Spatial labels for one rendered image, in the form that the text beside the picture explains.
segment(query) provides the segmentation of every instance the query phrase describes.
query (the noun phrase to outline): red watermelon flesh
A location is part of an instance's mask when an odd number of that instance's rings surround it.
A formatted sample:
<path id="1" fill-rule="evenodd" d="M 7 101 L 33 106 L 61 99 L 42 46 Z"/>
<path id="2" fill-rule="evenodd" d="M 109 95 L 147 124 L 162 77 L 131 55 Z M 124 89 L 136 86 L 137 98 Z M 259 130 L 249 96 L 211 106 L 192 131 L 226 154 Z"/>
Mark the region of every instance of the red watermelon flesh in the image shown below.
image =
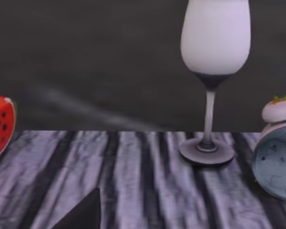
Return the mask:
<path id="1" fill-rule="evenodd" d="M 11 99 L 0 96 L 0 154 L 12 137 L 15 123 L 16 114 Z"/>

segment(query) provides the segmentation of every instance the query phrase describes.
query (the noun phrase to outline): striped surface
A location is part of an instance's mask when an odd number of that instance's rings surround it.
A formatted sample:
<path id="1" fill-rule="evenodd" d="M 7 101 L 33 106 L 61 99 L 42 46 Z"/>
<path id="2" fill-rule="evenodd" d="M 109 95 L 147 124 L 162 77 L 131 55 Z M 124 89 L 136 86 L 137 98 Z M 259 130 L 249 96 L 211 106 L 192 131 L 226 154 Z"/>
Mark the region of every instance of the striped surface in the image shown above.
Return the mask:
<path id="1" fill-rule="evenodd" d="M 50 229 L 94 187 L 102 229 L 286 229 L 286 202 L 254 182 L 258 134 L 215 133 L 235 147 L 225 168 L 186 164 L 201 133 L 24 131 L 0 157 L 0 229 Z"/>

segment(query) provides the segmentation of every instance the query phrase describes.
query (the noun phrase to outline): dark wall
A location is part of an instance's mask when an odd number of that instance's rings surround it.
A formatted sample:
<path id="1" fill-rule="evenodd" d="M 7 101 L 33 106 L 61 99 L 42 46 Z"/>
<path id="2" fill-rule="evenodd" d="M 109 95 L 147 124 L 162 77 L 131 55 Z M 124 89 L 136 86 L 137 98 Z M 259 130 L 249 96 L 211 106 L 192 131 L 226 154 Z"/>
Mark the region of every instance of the dark wall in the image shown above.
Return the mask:
<path id="1" fill-rule="evenodd" d="M 286 0 L 250 4 L 251 54 L 218 90 L 215 131 L 260 131 L 263 106 L 286 93 Z M 71 97 L 156 126 L 202 130 L 204 88 L 179 47 L 186 5 L 0 0 L 0 94 L 18 100 L 18 128 L 114 128 L 76 104 L 60 107 Z M 68 97 L 59 102 L 55 92 Z"/>

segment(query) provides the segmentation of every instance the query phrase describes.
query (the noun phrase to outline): goblet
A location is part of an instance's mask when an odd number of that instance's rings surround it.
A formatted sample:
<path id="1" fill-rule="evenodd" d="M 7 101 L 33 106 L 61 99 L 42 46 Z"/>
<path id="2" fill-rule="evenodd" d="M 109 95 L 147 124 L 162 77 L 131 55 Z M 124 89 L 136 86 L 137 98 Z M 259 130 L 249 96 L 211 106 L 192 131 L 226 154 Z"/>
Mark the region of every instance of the goblet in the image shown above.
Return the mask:
<path id="1" fill-rule="evenodd" d="M 201 165 L 218 165 L 233 159 L 234 150 L 213 140 L 215 92 L 246 62 L 251 44 L 248 0 L 189 0 L 182 36 L 185 65 L 206 88 L 204 136 L 184 141 L 180 153 Z"/>

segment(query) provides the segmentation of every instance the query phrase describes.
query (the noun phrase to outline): white liquid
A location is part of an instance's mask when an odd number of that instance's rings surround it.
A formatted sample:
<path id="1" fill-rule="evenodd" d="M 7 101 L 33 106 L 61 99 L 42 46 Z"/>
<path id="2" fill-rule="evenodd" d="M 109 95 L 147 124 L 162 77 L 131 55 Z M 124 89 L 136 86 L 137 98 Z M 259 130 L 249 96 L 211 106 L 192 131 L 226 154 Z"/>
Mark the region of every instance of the white liquid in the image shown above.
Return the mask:
<path id="1" fill-rule="evenodd" d="M 181 53 L 193 72 L 233 74 L 246 62 L 251 43 L 248 0 L 189 0 Z"/>

